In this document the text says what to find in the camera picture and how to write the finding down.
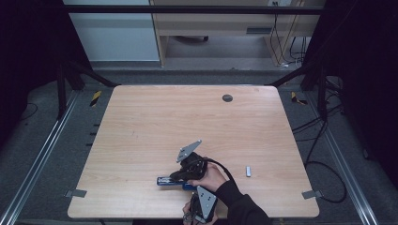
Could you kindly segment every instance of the wooden table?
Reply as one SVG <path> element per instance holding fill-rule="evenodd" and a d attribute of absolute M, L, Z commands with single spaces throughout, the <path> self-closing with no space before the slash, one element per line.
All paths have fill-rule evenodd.
<path fill-rule="evenodd" d="M 228 94 L 231 102 L 222 100 Z M 272 218 L 316 217 L 315 199 L 281 103 L 271 86 L 122 85 L 115 88 L 77 189 L 71 218 L 181 218 L 191 192 L 158 187 L 179 170 L 180 147 L 222 163 Z M 252 177 L 246 177 L 246 166 Z M 219 201 L 217 211 L 226 218 Z"/>

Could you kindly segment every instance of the metal part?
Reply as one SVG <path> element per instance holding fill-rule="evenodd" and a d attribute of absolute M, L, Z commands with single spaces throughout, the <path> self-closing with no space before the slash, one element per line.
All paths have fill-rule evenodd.
<path fill-rule="evenodd" d="M 74 189 L 74 190 L 67 190 L 67 192 L 65 192 L 64 196 L 67 198 L 72 198 L 73 196 L 84 198 L 86 193 L 87 193 L 86 190 Z"/>
<path fill-rule="evenodd" d="M 199 196 L 199 202 L 200 206 L 202 207 L 202 214 L 203 218 L 207 219 L 213 209 L 214 203 L 217 200 L 217 197 L 209 192 L 208 190 L 204 189 L 203 187 L 198 186 L 197 187 L 198 191 L 198 196 Z M 203 219 L 197 218 L 196 220 L 206 223 Z"/>
<path fill-rule="evenodd" d="M 323 196 L 322 192 L 319 190 L 309 190 L 302 192 L 301 194 L 304 199 L 320 198 Z"/>
<path fill-rule="evenodd" d="M 337 13 L 323 7 L 245 7 L 245 6 L 100 6 L 64 5 L 38 6 L 41 12 L 62 10 L 67 13 L 203 13 L 203 14 L 278 14 L 321 15 Z"/>
<path fill-rule="evenodd" d="M 52 131 L 47 137 L 46 142 L 41 147 L 38 156 L 30 168 L 29 173 L 23 180 L 17 194 L 14 196 L 14 199 L 9 204 L 5 213 L 0 218 L 0 224 L 2 225 L 12 225 L 17 220 L 18 215 L 21 213 L 26 200 L 29 197 L 30 192 L 32 191 L 34 185 L 38 181 L 38 178 L 43 170 L 47 159 L 53 151 L 53 148 L 56 144 L 56 141 L 59 138 L 62 130 L 64 129 L 65 124 L 67 123 L 70 113 L 73 111 L 73 108 L 76 104 L 76 99 L 79 96 L 79 91 L 72 91 L 71 96 L 69 98 L 68 107 L 65 111 L 64 115 L 55 122 Z"/>
<path fill-rule="evenodd" d="M 196 148 L 202 140 L 198 140 L 197 142 L 193 142 L 188 146 L 179 149 L 178 157 L 176 158 L 176 162 L 180 162 L 187 158 Z"/>
<path fill-rule="evenodd" d="M 316 100 L 312 95 L 306 93 L 307 99 L 309 100 L 310 105 L 313 108 L 315 115 L 318 115 L 318 111 L 314 103 Z M 342 176 L 346 186 L 347 191 L 351 197 L 351 200 L 355 207 L 357 208 L 360 219 L 365 225 L 376 225 L 378 224 L 375 214 L 366 200 L 365 195 L 360 188 L 360 184 L 355 178 L 354 174 L 351 172 L 351 169 L 348 166 L 348 163 L 345 161 L 344 156 L 339 148 L 339 145 L 334 140 L 334 137 L 330 131 L 330 129 L 326 129 L 325 136 L 327 139 L 327 143 L 329 145 L 329 149 L 331 155 L 333 157 L 334 162 L 336 163 L 336 167 L 339 170 L 340 175 Z"/>

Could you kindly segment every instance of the black curtain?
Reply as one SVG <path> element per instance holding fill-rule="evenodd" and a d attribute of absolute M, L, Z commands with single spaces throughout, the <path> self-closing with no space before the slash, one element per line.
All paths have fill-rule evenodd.
<path fill-rule="evenodd" d="M 68 13 L 38 10 L 50 4 L 63 1 L 0 0 L 0 147 L 20 120 L 28 93 L 55 81 L 62 62 L 92 69 Z"/>
<path fill-rule="evenodd" d="M 345 12 L 352 10 L 346 18 L 341 15 L 320 18 L 305 63 L 320 55 L 318 60 L 327 75 L 343 80 L 344 107 L 364 151 L 379 161 L 398 187 L 396 1 L 329 0 L 327 4 L 333 8 L 345 5 Z M 336 28 L 335 36 L 329 39 Z M 315 54 L 325 43 L 327 48 Z M 316 77 L 318 73 L 312 70 L 307 76 Z"/>

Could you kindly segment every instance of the cable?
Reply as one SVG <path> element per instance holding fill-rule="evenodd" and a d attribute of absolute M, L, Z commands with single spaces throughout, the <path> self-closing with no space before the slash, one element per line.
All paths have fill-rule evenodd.
<path fill-rule="evenodd" d="M 318 161 L 308 161 L 307 164 L 304 166 L 304 168 L 307 169 L 307 166 L 308 166 L 309 164 L 318 164 L 318 165 L 324 166 L 324 167 L 326 167 L 328 170 L 330 170 L 332 173 L 334 173 L 334 174 L 339 178 L 340 182 L 341 182 L 342 185 L 343 185 L 343 189 L 344 189 L 344 193 L 343 193 L 342 198 L 340 198 L 339 200 L 328 199 L 328 198 L 326 198 L 325 196 L 322 196 L 322 197 L 320 197 L 320 198 L 323 199 L 323 200 L 325 200 L 326 202 L 329 202 L 329 203 L 342 203 L 342 202 L 346 199 L 346 197 L 347 197 L 347 187 L 346 187 L 346 185 L 345 185 L 345 182 L 344 182 L 342 176 L 340 176 L 337 172 L 335 172 L 330 166 L 328 166 L 328 165 L 325 164 L 325 163 L 318 162 Z"/>
<path fill-rule="evenodd" d="M 27 104 L 28 105 L 34 105 L 36 109 L 32 113 L 30 113 L 28 116 L 26 116 L 25 118 L 22 118 L 20 121 L 32 117 L 32 115 L 34 115 L 38 111 L 38 105 L 37 104 L 35 104 L 35 103 L 27 103 Z"/>
<path fill-rule="evenodd" d="M 290 29 L 289 29 L 289 33 L 287 34 L 287 37 L 289 37 L 289 36 L 290 36 L 290 33 L 293 31 L 293 25 L 295 24 L 295 21 L 296 21 L 297 16 L 298 16 L 298 15 L 295 15 L 295 18 L 294 18 L 293 21 L 291 22 Z M 288 39 L 286 39 L 286 41 L 285 41 L 284 44 L 283 44 L 283 48 L 282 48 L 281 40 L 279 39 L 278 30 L 277 30 L 277 28 L 276 28 L 277 20 L 278 20 L 278 14 L 275 14 L 275 22 L 274 22 L 273 29 L 272 29 L 271 36 L 270 36 L 270 45 L 271 45 L 271 49 L 272 49 L 272 51 L 273 51 L 273 53 L 274 53 L 274 55 L 275 55 L 276 61 L 277 61 L 277 63 L 278 63 L 279 65 L 281 64 L 280 61 L 279 61 L 279 58 L 276 56 L 276 52 L 275 52 L 275 50 L 273 49 L 273 46 L 272 46 L 272 35 L 273 35 L 273 32 L 274 32 L 274 31 L 275 31 L 276 37 L 277 37 L 277 39 L 278 39 L 278 44 L 279 44 L 279 48 L 280 48 L 280 52 L 281 52 L 281 57 L 282 57 L 282 59 L 283 59 L 287 64 L 295 63 L 295 61 L 292 62 L 292 61 L 289 61 L 289 60 L 287 60 L 287 59 L 284 58 L 284 55 L 283 55 L 283 48 L 286 46 Z"/>
<path fill-rule="evenodd" d="M 335 111 L 336 109 L 339 109 L 341 106 L 342 106 L 342 104 L 339 104 L 339 105 L 337 105 L 337 106 L 335 106 L 335 107 L 329 109 L 329 110 L 328 110 L 328 114 L 329 114 L 329 113 L 332 113 L 332 112 Z M 304 131 L 304 130 L 306 130 L 306 129 L 308 129 L 308 128 L 311 128 L 311 127 L 315 126 L 317 123 L 319 123 L 320 121 L 322 121 L 321 116 L 318 116 L 318 117 L 316 117 L 315 119 L 313 119 L 313 120 L 311 120 L 311 121 L 309 121 L 309 122 L 307 122 L 307 123 L 305 123 L 305 124 L 303 124 L 303 125 L 301 125 L 301 126 L 299 126 L 299 127 L 293 128 L 293 129 L 292 129 L 293 134 L 298 134 L 298 133 L 300 133 L 300 132 L 302 132 L 302 131 Z"/>
<path fill-rule="evenodd" d="M 319 137 L 320 137 L 320 136 L 322 135 L 322 133 L 324 132 L 323 130 L 326 129 L 327 123 L 328 123 L 328 122 L 326 122 L 326 121 L 323 123 L 321 129 L 320 129 L 319 132 L 318 132 L 318 135 L 316 135 L 316 138 L 315 138 L 315 141 L 314 141 L 314 143 L 313 143 L 313 146 L 311 146 L 310 153 L 308 153 L 308 156 L 307 156 L 307 158 L 306 158 L 305 161 L 304 161 L 304 167 L 307 165 L 307 162 L 310 160 L 310 156 L 311 156 L 311 154 L 313 153 L 313 151 L 314 151 L 314 149 L 315 149 L 315 146 L 316 146 L 316 143 L 317 143 L 318 140 L 319 140 Z"/>
<path fill-rule="evenodd" d="M 326 167 L 326 168 L 329 169 L 332 173 L 334 173 L 334 174 L 340 179 L 341 183 L 343 184 L 343 189 L 344 189 L 343 197 L 340 198 L 339 200 L 331 200 L 331 199 L 328 199 L 328 198 L 322 196 L 321 199 L 323 199 L 323 200 L 325 200 L 325 201 L 327 201 L 327 202 L 329 202 L 329 203 L 342 203 L 342 202 L 345 200 L 346 195 L 347 195 L 347 189 L 346 189 L 346 185 L 345 185 L 345 182 L 344 182 L 343 178 L 342 178 L 337 172 L 335 172 L 330 166 L 326 165 L 325 163 L 318 162 L 318 161 L 310 161 L 310 156 L 311 156 L 311 154 L 313 153 L 314 148 L 315 148 L 315 146 L 316 146 L 316 143 L 318 142 L 320 136 L 321 136 L 321 135 L 325 132 L 325 130 L 327 129 L 327 124 L 328 124 L 328 122 L 327 122 L 327 121 L 324 121 L 324 123 L 323 123 L 321 129 L 319 130 L 319 132 L 318 132 L 318 134 L 317 134 L 317 136 L 316 136 L 316 138 L 315 138 L 315 140 L 314 140 L 314 143 L 313 143 L 313 145 L 311 146 L 310 152 L 308 153 L 307 158 L 306 158 L 305 161 L 304 161 L 304 168 L 307 169 L 307 166 L 308 166 L 309 164 L 318 164 L 318 165 L 322 165 L 322 166 Z"/>

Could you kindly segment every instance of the black wire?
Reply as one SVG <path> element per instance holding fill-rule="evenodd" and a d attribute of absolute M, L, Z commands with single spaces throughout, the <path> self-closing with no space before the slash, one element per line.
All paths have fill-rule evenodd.
<path fill-rule="evenodd" d="M 304 167 L 307 165 L 307 162 L 310 160 L 310 156 L 311 156 L 311 154 L 313 153 L 313 151 L 314 151 L 314 149 L 315 149 L 315 146 L 316 146 L 316 143 L 317 143 L 318 140 L 319 140 L 319 137 L 320 137 L 320 136 L 322 135 L 322 133 L 324 132 L 324 129 L 326 129 L 327 123 L 328 123 L 328 122 L 326 122 L 326 121 L 323 123 L 321 129 L 320 129 L 319 132 L 318 132 L 318 135 L 316 135 L 316 138 L 315 138 L 315 141 L 314 141 L 314 143 L 313 143 L 313 146 L 311 146 L 310 153 L 308 154 L 307 158 L 306 158 L 305 161 L 304 161 Z"/>
<path fill-rule="evenodd" d="M 279 48 L 280 48 L 280 52 L 281 52 L 282 59 L 283 59 L 284 61 L 286 61 L 287 64 L 294 63 L 294 62 L 291 62 L 291 61 L 286 60 L 286 59 L 284 58 L 284 56 L 283 56 L 283 48 L 282 48 L 281 40 L 279 39 L 278 30 L 277 30 L 277 28 L 276 28 L 276 22 L 277 22 L 277 20 L 278 20 L 278 14 L 275 14 L 274 26 L 273 26 L 273 29 L 272 29 L 272 32 L 271 32 L 271 38 L 270 38 L 271 49 L 272 49 L 272 51 L 273 51 L 274 54 L 275 54 L 276 61 L 277 61 L 278 64 L 280 65 L 281 63 L 279 62 L 279 59 L 278 59 L 278 57 L 276 56 L 277 54 L 276 54 L 276 52 L 275 52 L 275 50 L 273 49 L 273 46 L 272 46 L 272 34 L 273 34 L 273 32 L 275 31 L 276 38 L 278 39 L 278 44 L 279 44 Z"/>
<path fill-rule="evenodd" d="M 335 106 L 335 107 L 329 109 L 329 110 L 328 110 L 328 113 L 332 113 L 332 112 L 335 111 L 336 109 L 339 109 L 341 106 L 342 106 L 342 104 L 339 104 L 339 105 L 337 105 L 337 106 Z M 313 120 L 311 120 L 311 121 L 309 121 L 309 122 L 307 122 L 307 123 L 305 123 L 305 124 L 303 124 L 303 125 L 301 125 L 301 126 L 299 126 L 299 127 L 293 128 L 292 131 L 293 131 L 294 134 L 298 134 L 298 133 L 300 133 L 300 132 L 302 132 L 302 131 L 304 131 L 304 130 L 306 130 L 306 129 L 308 129 L 308 128 L 311 128 L 311 127 L 315 126 L 315 125 L 316 125 L 317 123 L 319 123 L 320 121 L 322 121 L 322 120 L 321 120 L 321 116 L 318 116 L 318 117 L 316 117 L 315 119 L 313 119 Z"/>
<path fill-rule="evenodd" d="M 315 145 L 318 142 L 320 136 L 325 132 L 325 130 L 327 128 L 327 123 L 328 123 L 327 121 L 324 121 L 321 129 L 319 130 L 318 135 L 316 136 L 316 138 L 314 140 L 313 146 L 311 147 L 310 152 L 308 153 L 308 156 L 307 156 L 307 158 L 304 161 L 304 168 L 307 169 L 307 166 L 309 164 L 319 164 L 319 165 L 322 165 L 322 166 L 326 167 L 332 173 L 334 173 L 340 179 L 341 183 L 343 184 L 343 189 L 344 189 L 343 197 L 340 198 L 339 200 L 331 200 L 331 199 L 328 199 L 328 198 L 322 196 L 321 199 L 323 199 L 323 200 L 325 200 L 325 201 L 327 201 L 329 203 L 342 203 L 345 200 L 346 195 L 347 195 L 347 189 L 346 189 L 346 185 L 345 185 L 345 182 L 344 182 L 343 178 L 337 172 L 335 172 L 330 166 L 326 165 L 325 163 L 318 162 L 318 161 L 310 161 L 310 156 L 313 153 Z"/>
<path fill-rule="evenodd" d="M 218 162 L 218 161 L 216 161 L 216 160 L 214 160 L 214 159 L 208 158 L 208 157 L 205 157 L 205 160 L 208 161 L 208 162 L 213 162 L 213 163 L 215 163 L 215 164 L 221 166 L 222 169 L 223 169 L 223 171 L 225 172 L 225 174 L 228 176 L 229 180 L 231 180 L 232 182 L 234 182 L 234 184 L 237 186 L 237 183 L 235 182 L 235 179 L 234 179 L 234 177 L 232 176 L 232 174 L 231 174 L 231 173 L 228 171 L 228 169 L 226 169 L 220 162 Z"/>
<path fill-rule="evenodd" d="M 342 202 L 346 199 L 346 197 L 347 197 L 347 187 L 346 187 L 346 185 L 345 185 L 345 182 L 344 182 L 343 178 L 342 178 L 336 171 L 334 171 L 330 166 L 328 166 L 328 165 L 325 164 L 325 163 L 318 162 L 318 161 L 308 161 L 307 164 L 305 165 L 305 169 L 307 169 L 307 166 L 308 166 L 309 164 L 318 164 L 318 165 L 324 166 L 324 167 L 326 167 L 327 169 L 329 169 L 332 173 L 334 173 L 334 174 L 340 179 L 340 182 L 342 183 L 343 189 L 344 189 L 344 194 L 343 194 L 343 197 L 342 197 L 342 198 L 340 198 L 339 200 L 328 199 L 328 198 L 326 198 L 325 196 L 322 196 L 322 197 L 320 197 L 320 198 L 323 199 L 323 200 L 325 200 L 326 202 L 329 202 L 329 203 L 342 203 Z"/>
<path fill-rule="evenodd" d="M 30 113 L 28 116 L 26 116 L 25 118 L 22 118 L 21 121 L 32 117 L 32 115 L 34 115 L 38 111 L 38 105 L 37 104 L 35 104 L 35 103 L 27 103 L 27 104 L 28 105 L 34 105 L 35 106 L 35 110 L 32 113 Z"/>

